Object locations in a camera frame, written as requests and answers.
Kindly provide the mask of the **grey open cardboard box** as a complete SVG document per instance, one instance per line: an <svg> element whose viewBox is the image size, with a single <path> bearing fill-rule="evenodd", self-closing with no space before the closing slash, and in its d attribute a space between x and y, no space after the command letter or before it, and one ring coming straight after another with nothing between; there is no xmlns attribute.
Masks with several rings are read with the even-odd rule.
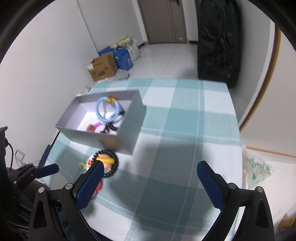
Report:
<svg viewBox="0 0 296 241"><path fill-rule="evenodd" d="M139 90L77 96L56 128L79 144L132 154L145 117Z"/></svg>

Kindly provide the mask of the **blue cardboard box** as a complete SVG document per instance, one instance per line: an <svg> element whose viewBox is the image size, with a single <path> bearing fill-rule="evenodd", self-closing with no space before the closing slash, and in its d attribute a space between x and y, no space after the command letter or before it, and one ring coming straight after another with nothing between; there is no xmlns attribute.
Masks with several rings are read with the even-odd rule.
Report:
<svg viewBox="0 0 296 241"><path fill-rule="evenodd" d="M107 53L112 53L118 69L130 70L133 67L132 59L127 49L121 48L105 48L98 52L99 56Z"/></svg>

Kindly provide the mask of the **black suitcase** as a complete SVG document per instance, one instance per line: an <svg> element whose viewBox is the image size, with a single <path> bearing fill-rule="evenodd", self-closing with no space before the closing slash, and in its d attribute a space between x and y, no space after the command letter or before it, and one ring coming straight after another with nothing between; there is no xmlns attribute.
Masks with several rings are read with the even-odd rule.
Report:
<svg viewBox="0 0 296 241"><path fill-rule="evenodd" d="M200 1L198 77L235 87L241 66L241 12L237 1Z"/></svg>

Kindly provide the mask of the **brown cardboard box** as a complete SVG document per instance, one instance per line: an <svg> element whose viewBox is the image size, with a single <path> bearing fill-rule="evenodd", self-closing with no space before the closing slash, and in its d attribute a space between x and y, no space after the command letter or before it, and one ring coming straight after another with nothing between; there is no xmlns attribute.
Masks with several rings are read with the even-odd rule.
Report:
<svg viewBox="0 0 296 241"><path fill-rule="evenodd" d="M99 56L87 65L93 81L97 82L105 78L113 77L118 71L114 56L111 52Z"/></svg>

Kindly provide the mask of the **teal plaid tablecloth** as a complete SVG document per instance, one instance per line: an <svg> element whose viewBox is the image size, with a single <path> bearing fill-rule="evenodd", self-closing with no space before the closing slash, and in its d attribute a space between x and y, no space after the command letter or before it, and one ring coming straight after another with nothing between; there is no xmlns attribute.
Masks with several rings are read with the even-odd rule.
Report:
<svg viewBox="0 0 296 241"><path fill-rule="evenodd" d="M226 84L188 79L105 82L91 92L137 89L146 115L132 155L84 209L111 240L201 240L219 214L196 174L205 160L242 185L237 118Z"/></svg>

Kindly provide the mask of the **cream tote bag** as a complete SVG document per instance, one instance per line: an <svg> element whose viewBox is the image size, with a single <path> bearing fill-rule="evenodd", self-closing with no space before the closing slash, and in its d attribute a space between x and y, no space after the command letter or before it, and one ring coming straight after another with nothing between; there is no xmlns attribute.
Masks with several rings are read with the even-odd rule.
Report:
<svg viewBox="0 0 296 241"><path fill-rule="evenodd" d="M131 47L137 44L137 40L131 36L125 36L121 39L119 39L115 44L113 44L113 48L123 48L125 46Z"/></svg>

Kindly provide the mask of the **grey door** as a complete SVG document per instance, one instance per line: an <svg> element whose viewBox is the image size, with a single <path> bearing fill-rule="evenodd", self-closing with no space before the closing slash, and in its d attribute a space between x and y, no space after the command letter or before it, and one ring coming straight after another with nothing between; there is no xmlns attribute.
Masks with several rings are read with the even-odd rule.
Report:
<svg viewBox="0 0 296 241"><path fill-rule="evenodd" d="M150 44L187 42L181 1L141 0L138 5Z"/></svg>

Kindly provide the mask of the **green printed plastic bag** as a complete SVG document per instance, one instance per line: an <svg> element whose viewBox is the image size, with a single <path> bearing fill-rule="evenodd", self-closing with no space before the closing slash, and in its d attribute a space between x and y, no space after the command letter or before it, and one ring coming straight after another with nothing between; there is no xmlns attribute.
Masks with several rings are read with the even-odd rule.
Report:
<svg viewBox="0 0 296 241"><path fill-rule="evenodd" d="M243 172L247 188L252 189L274 173L273 166L269 165L262 157L250 153L242 146Z"/></svg>

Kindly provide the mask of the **black bead bracelet pig charm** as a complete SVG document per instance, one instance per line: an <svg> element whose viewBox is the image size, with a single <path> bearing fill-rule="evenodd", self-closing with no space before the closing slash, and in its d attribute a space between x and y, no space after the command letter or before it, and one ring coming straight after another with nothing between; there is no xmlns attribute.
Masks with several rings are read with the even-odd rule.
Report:
<svg viewBox="0 0 296 241"><path fill-rule="evenodd" d="M104 178L109 178L116 173L119 166L117 154L109 150L100 150L91 157L92 162L100 161L104 165Z"/></svg>

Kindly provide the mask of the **white round red badge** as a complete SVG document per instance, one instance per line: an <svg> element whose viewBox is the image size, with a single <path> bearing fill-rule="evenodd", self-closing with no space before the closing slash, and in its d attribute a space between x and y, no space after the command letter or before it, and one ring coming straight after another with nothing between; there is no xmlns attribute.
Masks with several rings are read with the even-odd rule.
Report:
<svg viewBox="0 0 296 241"><path fill-rule="evenodd" d="M102 188L104 165L100 161L92 162L91 157L86 162L87 179L85 182L87 197L93 199Z"/></svg>

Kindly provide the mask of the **grey plastic mailer bag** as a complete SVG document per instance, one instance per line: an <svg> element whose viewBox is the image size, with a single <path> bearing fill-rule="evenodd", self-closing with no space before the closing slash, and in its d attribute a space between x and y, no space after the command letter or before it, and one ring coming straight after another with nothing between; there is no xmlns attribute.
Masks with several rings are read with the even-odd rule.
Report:
<svg viewBox="0 0 296 241"><path fill-rule="evenodd" d="M116 80L127 80L130 77L130 73L127 70L118 69L115 78Z"/></svg>

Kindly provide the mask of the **white woven sack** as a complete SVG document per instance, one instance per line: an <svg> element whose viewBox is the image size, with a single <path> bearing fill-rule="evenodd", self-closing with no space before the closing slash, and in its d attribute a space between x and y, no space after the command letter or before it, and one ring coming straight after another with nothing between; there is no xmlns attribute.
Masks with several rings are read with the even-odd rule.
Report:
<svg viewBox="0 0 296 241"><path fill-rule="evenodd" d="M139 48L135 42L129 42L127 45L127 50L129 51L132 63L135 64L141 57Z"/></svg>

